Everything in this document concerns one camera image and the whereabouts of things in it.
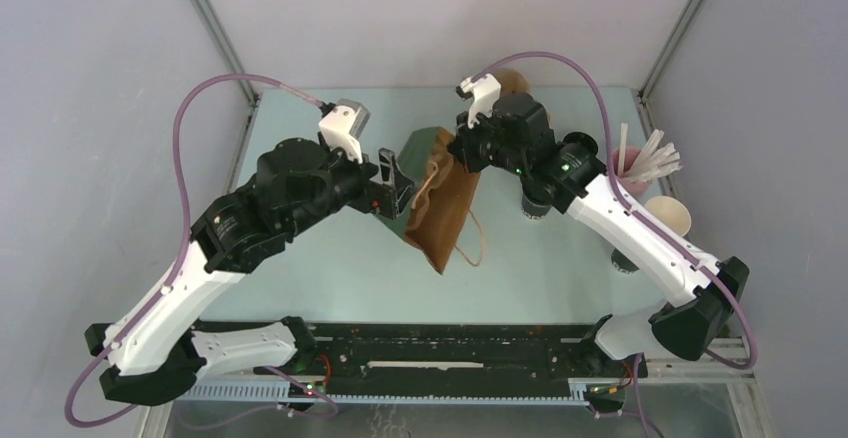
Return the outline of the green paper bag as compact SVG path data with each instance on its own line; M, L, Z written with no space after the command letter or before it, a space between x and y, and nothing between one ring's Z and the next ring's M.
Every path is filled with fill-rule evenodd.
M408 245L419 249L439 274L454 252L477 267L485 256L486 234L471 210L480 176L465 170L448 151L455 136L443 127L427 127L411 133L397 164L414 182L411 200L394 219L378 219ZM479 255L468 256L458 239L471 219L479 235Z

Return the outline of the black paper coffee cup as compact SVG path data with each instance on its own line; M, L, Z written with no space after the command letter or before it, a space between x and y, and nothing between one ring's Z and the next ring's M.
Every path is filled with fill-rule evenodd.
M534 201L526 195L521 198L521 209L523 214L531 220L540 220L550 211L551 205Z

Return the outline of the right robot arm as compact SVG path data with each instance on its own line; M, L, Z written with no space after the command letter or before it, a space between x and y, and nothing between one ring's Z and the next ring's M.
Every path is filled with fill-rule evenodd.
M489 114L460 113L448 150L471 173L492 166L516 175L527 202L587 225L663 294L658 305L597 324L581 350L588 372L606 376L623 358L657 347L688 361L707 354L739 304L749 267L698 249L614 186L590 135L557 139L544 106L516 93Z

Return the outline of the stacked brown cup carriers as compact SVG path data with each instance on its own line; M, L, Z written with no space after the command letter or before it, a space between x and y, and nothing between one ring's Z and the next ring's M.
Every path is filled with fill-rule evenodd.
M530 86L527 79L520 72L513 69L499 69L492 73L500 84L500 96L508 96L516 93L529 93Z

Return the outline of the stack of black lids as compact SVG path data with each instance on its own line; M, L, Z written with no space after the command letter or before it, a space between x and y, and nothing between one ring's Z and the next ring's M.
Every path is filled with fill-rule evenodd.
M583 132L574 131L568 133L564 136L563 143L580 145L588 150L591 155L596 155L598 153L598 144L595 139Z

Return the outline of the single white straw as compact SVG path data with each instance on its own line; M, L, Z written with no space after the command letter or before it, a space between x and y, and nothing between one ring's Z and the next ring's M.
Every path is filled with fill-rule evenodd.
M617 175L618 178L622 178L624 176L624 172L625 172L628 131L629 131L628 124L622 123L621 126L620 126L620 141L619 141L617 169L616 169L616 175Z

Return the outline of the pink straw holder cup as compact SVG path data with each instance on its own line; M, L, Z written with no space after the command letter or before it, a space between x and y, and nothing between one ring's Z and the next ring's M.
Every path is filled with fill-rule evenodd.
M630 178L630 169L633 167L633 164L640 153L640 147L627 146L625 172L624 176L619 178L620 187L636 200L640 200L653 184L652 181L634 181ZM610 165L614 168L614 174L616 177L617 159L618 148L615 148Z

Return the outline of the bundle of white straws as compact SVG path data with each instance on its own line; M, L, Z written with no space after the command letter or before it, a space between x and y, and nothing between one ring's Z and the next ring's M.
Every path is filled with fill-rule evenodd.
M630 169L634 181L652 181L682 168L681 155L672 142L662 144L665 132L654 130Z

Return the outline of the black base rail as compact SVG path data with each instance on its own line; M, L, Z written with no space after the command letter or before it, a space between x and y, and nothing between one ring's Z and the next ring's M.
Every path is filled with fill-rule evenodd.
M335 398L566 399L586 381L607 391L645 363L593 348L589 325L317 323L316 343L281 366Z

